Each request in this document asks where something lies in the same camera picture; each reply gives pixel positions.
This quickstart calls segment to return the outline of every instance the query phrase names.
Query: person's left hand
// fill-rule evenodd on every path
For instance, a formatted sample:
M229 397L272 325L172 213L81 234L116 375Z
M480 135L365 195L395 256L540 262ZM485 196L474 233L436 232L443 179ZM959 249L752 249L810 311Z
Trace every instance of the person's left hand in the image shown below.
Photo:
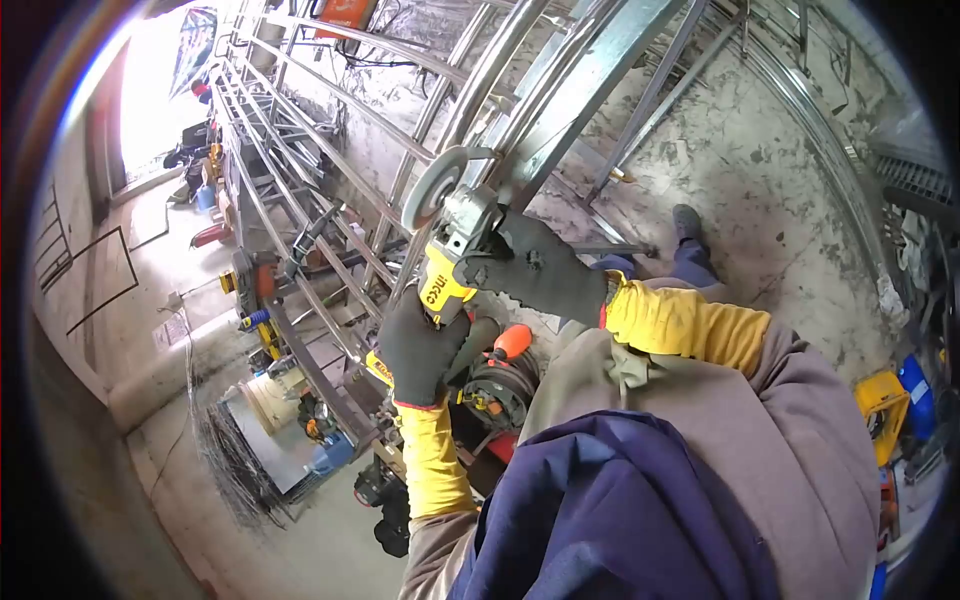
M463 310L437 329L423 312L416 286L408 287L380 328L380 359L394 376L394 404L430 410L443 400L442 379L470 331Z

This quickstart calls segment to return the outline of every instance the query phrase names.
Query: blue jacket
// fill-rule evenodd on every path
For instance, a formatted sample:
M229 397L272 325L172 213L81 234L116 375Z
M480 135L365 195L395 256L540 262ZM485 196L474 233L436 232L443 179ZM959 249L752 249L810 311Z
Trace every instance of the blue jacket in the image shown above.
M448 598L776 598L769 549L667 421L601 411L522 444Z

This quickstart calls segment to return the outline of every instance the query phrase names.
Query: foot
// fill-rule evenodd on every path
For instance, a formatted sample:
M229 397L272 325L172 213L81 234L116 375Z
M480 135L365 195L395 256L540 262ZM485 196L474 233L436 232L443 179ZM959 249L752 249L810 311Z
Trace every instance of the foot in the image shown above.
M677 204L673 207L673 227L677 230L678 244L684 240L703 241L704 230L700 225L700 215L687 204Z

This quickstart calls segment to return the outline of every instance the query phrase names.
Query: black glove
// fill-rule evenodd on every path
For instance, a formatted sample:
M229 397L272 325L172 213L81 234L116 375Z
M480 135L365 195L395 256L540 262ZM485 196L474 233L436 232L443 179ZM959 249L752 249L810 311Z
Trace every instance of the black glove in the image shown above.
M521 305L567 317L590 327L600 326L607 298L607 276L593 271L546 223L508 210L492 235L492 255L465 256L453 270L461 285L505 292Z
M407 288L380 328L380 359L394 376L394 403L436 408L442 379L470 331L467 313L437 329L423 312L417 288Z

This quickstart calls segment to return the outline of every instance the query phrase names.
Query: yellow angle grinder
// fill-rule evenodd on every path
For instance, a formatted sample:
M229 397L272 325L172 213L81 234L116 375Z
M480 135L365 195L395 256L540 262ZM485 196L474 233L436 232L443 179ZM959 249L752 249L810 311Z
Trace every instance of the yellow angle grinder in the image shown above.
M503 218L496 193L487 185L459 184L471 160L493 158L496 153L490 148L448 148L423 172L400 214L400 222L411 231L433 227L418 293L427 318L437 327L456 318L477 292L453 278L457 261L467 254L488 254L485 246L489 234ZM375 377L393 387L393 376L372 351L366 363Z

